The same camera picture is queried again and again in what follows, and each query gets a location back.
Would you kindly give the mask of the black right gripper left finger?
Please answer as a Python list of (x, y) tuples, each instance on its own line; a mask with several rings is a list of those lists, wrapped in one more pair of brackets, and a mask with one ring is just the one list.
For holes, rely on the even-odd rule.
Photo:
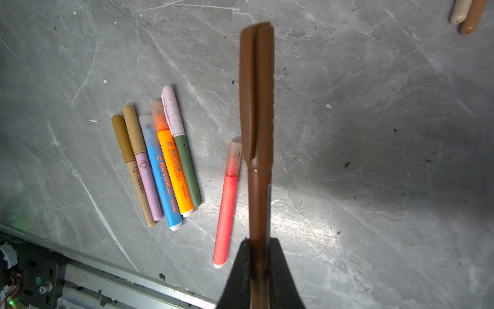
[(225, 285), (217, 309), (250, 309), (250, 241), (244, 239)]

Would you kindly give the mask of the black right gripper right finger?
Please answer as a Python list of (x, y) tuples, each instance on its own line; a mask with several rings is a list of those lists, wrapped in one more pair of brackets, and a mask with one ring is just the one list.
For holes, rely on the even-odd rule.
[(280, 241), (276, 238), (270, 240), (268, 273), (270, 308), (305, 308), (289, 270)]

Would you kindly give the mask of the brown pen brown cap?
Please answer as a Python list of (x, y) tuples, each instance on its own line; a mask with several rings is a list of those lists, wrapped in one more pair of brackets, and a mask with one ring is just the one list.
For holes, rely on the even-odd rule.
[(273, 130), (263, 122), (273, 117), (274, 37), (269, 22), (242, 30), (240, 40), (239, 104), (243, 157), (248, 170), (248, 219), (250, 241), (250, 306), (270, 306), (268, 279), (268, 193), (273, 157), (262, 144), (262, 130)]

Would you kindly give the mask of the brown pen body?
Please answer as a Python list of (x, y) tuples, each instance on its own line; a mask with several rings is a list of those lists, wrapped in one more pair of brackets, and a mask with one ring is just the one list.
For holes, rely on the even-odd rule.
[(466, 2), (466, 4), (468, 4), (468, 13), (465, 20), (461, 23), (459, 29), (460, 34), (469, 35), (476, 31), (487, 2), (487, 0), (472, 0)]

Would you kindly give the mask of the beige pen body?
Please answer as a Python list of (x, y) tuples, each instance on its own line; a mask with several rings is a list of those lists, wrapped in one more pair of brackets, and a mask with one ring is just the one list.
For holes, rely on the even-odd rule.
[(450, 16), (451, 24), (461, 24), (467, 18), (472, 0), (455, 0)]

